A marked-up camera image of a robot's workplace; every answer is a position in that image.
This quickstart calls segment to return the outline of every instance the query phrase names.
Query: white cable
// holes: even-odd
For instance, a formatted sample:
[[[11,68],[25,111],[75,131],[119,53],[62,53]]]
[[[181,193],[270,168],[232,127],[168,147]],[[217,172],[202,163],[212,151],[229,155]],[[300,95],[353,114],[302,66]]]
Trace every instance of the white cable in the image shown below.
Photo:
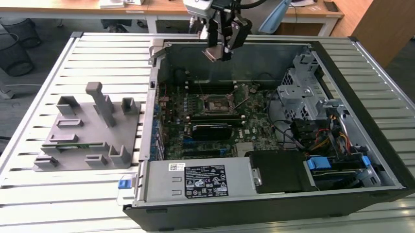
[[[41,86],[41,84],[11,84],[5,86]]]

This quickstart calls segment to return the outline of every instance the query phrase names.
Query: barcode sticker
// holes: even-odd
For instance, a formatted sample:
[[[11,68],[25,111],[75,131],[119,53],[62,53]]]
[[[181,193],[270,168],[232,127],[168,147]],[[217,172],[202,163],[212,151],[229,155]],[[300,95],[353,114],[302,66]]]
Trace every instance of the barcode sticker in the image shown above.
[[[168,171],[184,171],[185,164],[168,164]]]

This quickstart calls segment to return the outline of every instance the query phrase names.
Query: desk leg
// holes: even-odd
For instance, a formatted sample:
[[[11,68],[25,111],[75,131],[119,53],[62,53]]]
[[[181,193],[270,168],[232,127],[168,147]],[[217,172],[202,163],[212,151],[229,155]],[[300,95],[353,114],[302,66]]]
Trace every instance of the desk leg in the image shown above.
[[[332,29],[336,26],[337,18],[325,18],[325,23],[318,32],[318,36],[329,36]]]
[[[157,25],[155,25],[155,21],[157,21],[157,16],[145,16],[145,20],[146,20],[146,26],[147,26],[147,33],[157,33]]]

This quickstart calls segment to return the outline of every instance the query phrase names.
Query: wooden desk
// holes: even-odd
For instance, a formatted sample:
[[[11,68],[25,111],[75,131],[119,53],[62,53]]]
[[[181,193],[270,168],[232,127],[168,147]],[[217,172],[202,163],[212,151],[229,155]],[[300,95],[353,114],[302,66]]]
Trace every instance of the wooden desk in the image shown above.
[[[98,0],[0,0],[0,17],[97,18],[146,20],[147,32],[157,33],[157,20],[189,20],[181,0],[145,0],[143,5],[99,9]],[[341,12],[329,12],[322,0],[310,6],[288,9],[282,22],[321,23],[320,36],[329,36]]]

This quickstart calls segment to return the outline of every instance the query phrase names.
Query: metal rail table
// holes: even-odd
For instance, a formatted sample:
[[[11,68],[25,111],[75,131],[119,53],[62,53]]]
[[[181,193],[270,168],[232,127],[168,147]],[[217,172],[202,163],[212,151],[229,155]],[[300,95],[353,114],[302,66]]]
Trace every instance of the metal rail table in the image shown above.
[[[70,38],[0,157],[0,232],[143,232],[115,203],[117,180],[137,171],[138,152],[127,169],[35,173],[33,160],[53,124],[61,95],[91,101],[87,82],[102,83],[111,101],[133,97],[145,104],[151,38],[196,38],[189,34],[83,33]],[[296,40],[294,36],[250,36],[254,40]],[[415,174],[415,106],[358,42],[318,37],[378,127]],[[334,92],[328,79],[326,86]],[[135,149],[145,112],[139,114]],[[413,232],[415,196],[378,203],[333,218],[226,226],[182,232]]]

